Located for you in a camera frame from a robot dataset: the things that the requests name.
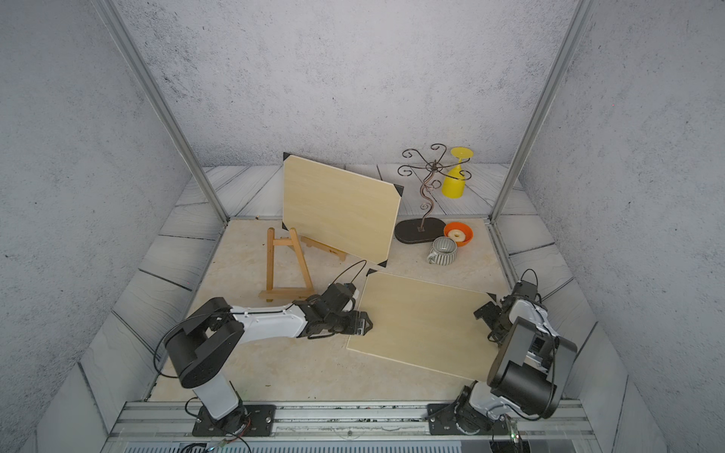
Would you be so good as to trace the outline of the light wooden canvas board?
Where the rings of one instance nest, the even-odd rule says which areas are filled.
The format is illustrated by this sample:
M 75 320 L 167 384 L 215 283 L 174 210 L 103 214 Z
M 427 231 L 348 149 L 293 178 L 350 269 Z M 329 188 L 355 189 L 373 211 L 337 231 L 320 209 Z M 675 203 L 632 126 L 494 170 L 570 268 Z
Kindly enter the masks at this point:
M 373 328 L 353 336 L 351 351 L 470 381 L 486 379 L 498 355 L 491 332 L 474 311 L 489 294 L 373 273 L 366 278 L 360 308 Z
M 283 158 L 282 222 L 328 247 L 385 266 L 404 188 L 300 156 Z

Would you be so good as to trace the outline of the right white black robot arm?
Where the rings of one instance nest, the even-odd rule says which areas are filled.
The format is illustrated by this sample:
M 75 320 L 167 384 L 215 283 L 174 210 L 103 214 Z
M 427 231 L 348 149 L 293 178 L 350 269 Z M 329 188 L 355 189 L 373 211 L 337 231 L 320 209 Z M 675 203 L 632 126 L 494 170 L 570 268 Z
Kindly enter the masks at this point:
M 551 326 L 538 286 L 521 279 L 512 292 L 475 311 L 498 346 L 485 383 L 464 387 L 452 406 L 456 430 L 489 432 L 508 413 L 536 421 L 554 415 L 578 347 Z

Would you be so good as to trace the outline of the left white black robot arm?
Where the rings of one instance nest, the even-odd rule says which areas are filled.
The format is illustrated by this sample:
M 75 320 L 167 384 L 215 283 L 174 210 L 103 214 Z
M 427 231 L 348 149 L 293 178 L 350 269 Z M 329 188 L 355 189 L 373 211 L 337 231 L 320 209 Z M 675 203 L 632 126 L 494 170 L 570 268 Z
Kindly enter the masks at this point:
M 247 409 L 225 377 L 228 358 L 239 345 L 268 339 L 365 336 L 373 323 L 368 313 L 356 309 L 358 297 L 352 283 L 332 283 L 323 294 L 267 309 L 232 306 L 214 297 L 170 328 L 159 345 L 172 362 L 173 377 L 201 402 L 193 435 L 268 434 L 269 417 Z

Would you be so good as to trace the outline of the grey striped ceramic mug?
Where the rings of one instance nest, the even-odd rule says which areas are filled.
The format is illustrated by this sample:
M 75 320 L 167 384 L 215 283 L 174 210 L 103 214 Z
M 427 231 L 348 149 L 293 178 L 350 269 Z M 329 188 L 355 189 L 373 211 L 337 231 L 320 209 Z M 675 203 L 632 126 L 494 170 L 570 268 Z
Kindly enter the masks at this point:
M 446 236 L 438 237 L 432 242 L 427 262 L 440 266 L 450 265 L 456 260 L 457 251 L 457 243 L 453 239 Z

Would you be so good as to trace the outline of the orange bowl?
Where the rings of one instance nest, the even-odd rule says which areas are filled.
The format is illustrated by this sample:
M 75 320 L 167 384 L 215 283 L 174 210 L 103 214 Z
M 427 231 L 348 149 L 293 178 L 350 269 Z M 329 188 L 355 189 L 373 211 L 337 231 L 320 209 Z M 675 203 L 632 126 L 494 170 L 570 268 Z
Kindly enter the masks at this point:
M 474 238 L 470 226 L 463 222 L 450 222 L 444 228 L 444 235 L 456 243 L 457 247 L 465 247 Z

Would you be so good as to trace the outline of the brown metal scroll stand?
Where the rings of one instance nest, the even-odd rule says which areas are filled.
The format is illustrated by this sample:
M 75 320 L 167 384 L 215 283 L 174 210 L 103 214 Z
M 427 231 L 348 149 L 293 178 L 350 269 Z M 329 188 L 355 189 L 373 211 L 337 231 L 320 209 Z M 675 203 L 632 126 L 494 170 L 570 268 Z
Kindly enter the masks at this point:
M 422 160 L 421 165 L 411 165 L 409 163 L 402 164 L 398 170 L 401 177 L 412 177 L 417 170 L 426 174 L 424 179 L 420 181 L 419 195 L 423 199 L 420 209 L 424 213 L 419 218 L 408 219 L 398 222 L 394 229 L 394 236 L 404 245 L 418 245 L 419 243 L 432 243 L 436 238 L 444 236 L 444 228 L 446 222 L 432 216 L 435 208 L 436 200 L 434 192 L 438 189 L 442 190 L 442 185 L 447 173 L 447 167 L 454 165 L 457 160 L 451 156 L 450 151 L 443 143 L 433 143 L 430 149 L 439 152 L 440 155 L 434 160 L 427 160 L 421 152 L 415 148 L 407 148 L 401 152 L 401 156 L 406 159 L 412 159 L 418 156 Z

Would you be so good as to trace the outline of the yellow plastic goblet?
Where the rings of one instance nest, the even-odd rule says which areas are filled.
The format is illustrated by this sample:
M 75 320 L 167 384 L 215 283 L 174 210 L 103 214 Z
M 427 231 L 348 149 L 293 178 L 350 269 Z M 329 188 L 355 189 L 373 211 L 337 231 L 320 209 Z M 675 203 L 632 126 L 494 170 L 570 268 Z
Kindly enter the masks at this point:
M 457 162 L 447 167 L 447 173 L 442 185 L 442 194 L 447 198 L 457 199 L 463 196 L 466 181 L 471 177 L 471 174 L 464 170 L 463 165 L 473 158 L 474 152 L 470 148 L 457 146 L 451 149 L 450 154 Z

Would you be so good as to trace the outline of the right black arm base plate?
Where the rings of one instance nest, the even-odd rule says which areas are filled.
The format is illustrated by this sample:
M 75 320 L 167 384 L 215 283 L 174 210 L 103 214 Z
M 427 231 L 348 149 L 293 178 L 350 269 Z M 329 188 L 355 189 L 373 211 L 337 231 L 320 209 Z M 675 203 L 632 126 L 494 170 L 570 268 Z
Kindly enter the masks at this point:
M 503 421 L 494 422 L 475 410 L 459 409 L 455 403 L 431 403 L 424 420 L 432 436 L 506 436 L 509 430 Z

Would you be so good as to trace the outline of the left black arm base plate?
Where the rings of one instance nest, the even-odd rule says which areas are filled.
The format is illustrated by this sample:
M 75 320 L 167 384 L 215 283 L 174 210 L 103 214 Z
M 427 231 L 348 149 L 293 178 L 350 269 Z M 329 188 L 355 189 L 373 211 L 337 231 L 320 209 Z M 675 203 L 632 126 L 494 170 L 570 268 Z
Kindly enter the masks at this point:
M 192 430 L 194 437 L 269 437 L 277 406 L 273 404 L 243 405 L 222 419 L 214 419 L 202 406 Z

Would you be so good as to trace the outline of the aluminium front rail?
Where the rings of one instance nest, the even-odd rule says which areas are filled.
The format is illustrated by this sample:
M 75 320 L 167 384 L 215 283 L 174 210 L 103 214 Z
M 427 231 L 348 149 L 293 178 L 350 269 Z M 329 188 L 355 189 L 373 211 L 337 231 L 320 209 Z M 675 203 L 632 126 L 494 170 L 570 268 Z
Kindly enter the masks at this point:
M 426 401 L 251 402 L 277 406 L 269 437 L 194 437 L 200 404 L 128 403 L 111 429 L 106 452 L 599 452 L 577 400 L 537 421 L 514 414 L 506 436 L 432 436 Z

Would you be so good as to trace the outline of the right aluminium frame post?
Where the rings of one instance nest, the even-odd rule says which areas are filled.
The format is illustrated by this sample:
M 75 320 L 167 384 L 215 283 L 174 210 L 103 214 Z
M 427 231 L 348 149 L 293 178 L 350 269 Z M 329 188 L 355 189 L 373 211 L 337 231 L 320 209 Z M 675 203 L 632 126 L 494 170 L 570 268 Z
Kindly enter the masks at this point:
M 513 192 L 515 187 L 515 183 L 532 153 L 535 140 L 545 123 L 547 114 L 555 100 L 559 86 L 566 75 L 566 70 L 570 65 L 583 32 L 585 32 L 586 24 L 591 17 L 596 3 L 594 0 L 581 0 L 576 5 L 568 30 L 549 70 L 546 83 L 536 102 L 528 126 L 517 147 L 517 151 L 515 151 L 500 193 L 490 213 L 489 222 L 491 225 L 496 224 L 502 216 L 511 192 Z

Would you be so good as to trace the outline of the aluminium frame post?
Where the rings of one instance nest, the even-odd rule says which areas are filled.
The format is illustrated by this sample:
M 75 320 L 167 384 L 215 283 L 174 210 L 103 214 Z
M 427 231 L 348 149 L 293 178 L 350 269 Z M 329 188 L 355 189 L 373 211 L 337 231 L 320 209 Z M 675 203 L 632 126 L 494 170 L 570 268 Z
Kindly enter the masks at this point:
M 502 216 L 511 192 L 513 192 L 515 187 L 515 183 L 532 153 L 535 140 L 545 123 L 547 114 L 555 100 L 559 86 L 566 75 L 566 70 L 570 65 L 583 32 L 585 32 L 586 24 L 591 17 L 596 3 L 594 0 L 581 0 L 576 5 L 568 30 L 549 70 L 546 83 L 536 102 L 528 126 L 517 147 L 517 151 L 515 151 L 500 193 L 490 213 L 489 222 L 491 225 L 496 224 Z
M 126 64 L 128 64 L 134 77 L 141 85 L 153 111 L 155 111 L 164 126 L 177 152 L 179 152 L 179 156 L 181 156 L 203 196 L 211 204 L 220 222 L 224 226 L 228 226 L 230 215 L 221 203 L 216 190 L 211 185 L 198 158 L 196 158 L 196 154 L 194 154 L 190 143 L 179 126 L 179 122 L 166 102 L 162 90 L 149 70 L 136 43 L 134 43 L 134 39 L 130 35 L 115 3 L 111 0 L 96 0 L 93 4 L 109 31 L 111 39 L 113 39 Z

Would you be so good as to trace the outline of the left aluminium frame post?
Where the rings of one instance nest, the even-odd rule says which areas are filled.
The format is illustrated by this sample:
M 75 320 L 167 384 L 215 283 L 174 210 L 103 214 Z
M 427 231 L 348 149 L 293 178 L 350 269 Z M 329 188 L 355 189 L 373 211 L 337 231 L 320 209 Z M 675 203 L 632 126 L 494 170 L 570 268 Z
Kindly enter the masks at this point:
M 155 111 L 164 126 L 177 152 L 179 152 L 179 156 L 181 156 L 203 196 L 211 204 L 220 222 L 224 226 L 228 226 L 230 215 L 221 203 L 216 190 L 211 185 L 198 158 L 196 158 L 196 154 L 194 154 L 190 143 L 179 126 L 179 122 L 166 102 L 162 90 L 149 70 L 136 43 L 134 43 L 134 39 L 130 35 L 115 3 L 111 0 L 96 0 L 93 4 L 109 31 L 111 39 L 113 39 L 126 64 L 128 64 L 134 77 L 141 85 L 153 111 Z

